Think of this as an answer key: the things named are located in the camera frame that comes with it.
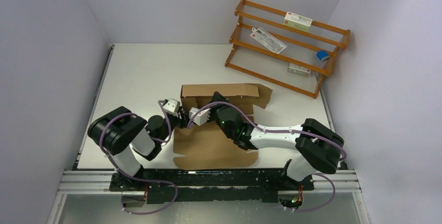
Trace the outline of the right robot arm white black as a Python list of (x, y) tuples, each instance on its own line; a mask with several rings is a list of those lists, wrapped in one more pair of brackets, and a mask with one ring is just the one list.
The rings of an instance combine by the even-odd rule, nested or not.
[(297, 126), (258, 125), (218, 92), (204, 108), (208, 110), (208, 121), (216, 122), (224, 135), (243, 150), (283, 148), (297, 151), (299, 156), (286, 162), (281, 176), (286, 189), (295, 189), (304, 178), (316, 172), (335, 174), (338, 164), (347, 158), (344, 140), (313, 118)]

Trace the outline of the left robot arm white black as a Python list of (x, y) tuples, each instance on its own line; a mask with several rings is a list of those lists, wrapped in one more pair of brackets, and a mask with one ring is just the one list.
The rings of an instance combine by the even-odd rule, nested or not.
[(144, 167), (135, 154), (153, 160), (166, 144), (174, 128), (184, 128), (189, 115), (179, 106), (174, 114), (164, 111), (165, 116), (154, 115), (148, 120), (136, 116), (120, 106), (89, 125), (87, 135), (112, 159), (125, 186), (136, 191), (144, 184)]

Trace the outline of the brown cardboard box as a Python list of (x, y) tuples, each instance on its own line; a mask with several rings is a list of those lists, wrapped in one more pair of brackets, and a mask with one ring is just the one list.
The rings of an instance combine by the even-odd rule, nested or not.
[[(272, 89), (259, 83), (185, 84), (181, 87), (181, 103), (185, 110), (201, 108), (219, 92), (250, 118), (253, 107), (266, 108)], [(252, 166), (257, 152), (247, 152), (228, 139), (215, 122), (174, 130), (174, 164), (183, 170), (225, 169)]]

